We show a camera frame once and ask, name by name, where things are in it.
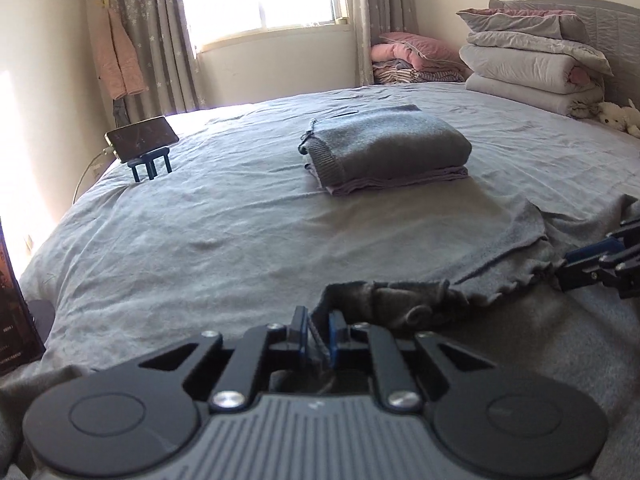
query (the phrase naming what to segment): gray curtain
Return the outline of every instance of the gray curtain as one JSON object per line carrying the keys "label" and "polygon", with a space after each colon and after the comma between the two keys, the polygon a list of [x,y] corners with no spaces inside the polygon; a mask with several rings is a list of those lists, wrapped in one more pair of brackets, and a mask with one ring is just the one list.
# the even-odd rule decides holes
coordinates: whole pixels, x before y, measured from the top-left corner
{"label": "gray curtain", "polygon": [[206,108],[182,0],[110,0],[138,54],[149,90],[126,96],[132,122]]}
{"label": "gray curtain", "polygon": [[417,32],[414,0],[350,0],[356,33],[358,83],[373,84],[370,48],[383,32]]}

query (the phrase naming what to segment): gray upholstered headboard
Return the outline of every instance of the gray upholstered headboard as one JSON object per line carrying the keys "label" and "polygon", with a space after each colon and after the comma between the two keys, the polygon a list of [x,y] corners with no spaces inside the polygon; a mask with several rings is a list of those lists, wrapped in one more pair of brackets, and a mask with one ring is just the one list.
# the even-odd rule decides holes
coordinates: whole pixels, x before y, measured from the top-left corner
{"label": "gray upholstered headboard", "polygon": [[566,9],[583,20],[591,46],[602,51],[614,73],[605,80],[605,99],[640,108],[640,9],[604,0],[490,0],[492,9]]}

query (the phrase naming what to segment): white cable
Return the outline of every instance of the white cable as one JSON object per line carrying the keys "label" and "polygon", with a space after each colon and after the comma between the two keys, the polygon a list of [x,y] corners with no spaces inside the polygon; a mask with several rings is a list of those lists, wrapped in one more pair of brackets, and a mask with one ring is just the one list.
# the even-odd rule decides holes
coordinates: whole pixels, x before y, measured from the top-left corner
{"label": "white cable", "polygon": [[92,161],[89,162],[89,165],[86,168],[84,168],[84,171],[82,172],[82,176],[80,177],[80,180],[78,180],[78,185],[76,186],[76,191],[74,192],[74,199],[72,200],[71,205],[76,203],[76,199],[78,198],[78,191],[80,190],[80,186],[82,184],[82,181],[84,180],[85,175],[87,174],[87,171],[91,169],[91,167],[94,165],[96,160],[98,160],[100,157],[104,155],[111,155],[111,153],[113,153],[113,147],[107,146],[100,153],[94,156]]}

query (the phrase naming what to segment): stuffed animal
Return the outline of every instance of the stuffed animal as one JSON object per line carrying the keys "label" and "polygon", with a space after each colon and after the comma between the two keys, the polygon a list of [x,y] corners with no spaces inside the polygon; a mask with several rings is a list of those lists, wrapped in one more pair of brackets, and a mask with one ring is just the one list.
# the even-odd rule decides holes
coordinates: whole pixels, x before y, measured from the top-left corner
{"label": "stuffed animal", "polygon": [[619,107],[615,103],[599,103],[598,118],[605,126],[640,139],[640,110],[631,99],[629,105]]}

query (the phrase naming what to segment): silver screw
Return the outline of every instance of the silver screw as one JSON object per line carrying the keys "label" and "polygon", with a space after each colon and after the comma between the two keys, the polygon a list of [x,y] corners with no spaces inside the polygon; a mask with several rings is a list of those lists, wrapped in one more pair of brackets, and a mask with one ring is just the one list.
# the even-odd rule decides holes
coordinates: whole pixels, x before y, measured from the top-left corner
{"label": "silver screw", "polygon": [[415,392],[408,392],[400,390],[399,392],[393,392],[386,399],[389,404],[394,408],[401,408],[403,410],[410,410],[420,404],[420,396]]}
{"label": "silver screw", "polygon": [[219,408],[231,409],[239,408],[245,402],[244,395],[240,392],[224,391],[213,396],[213,403]]}

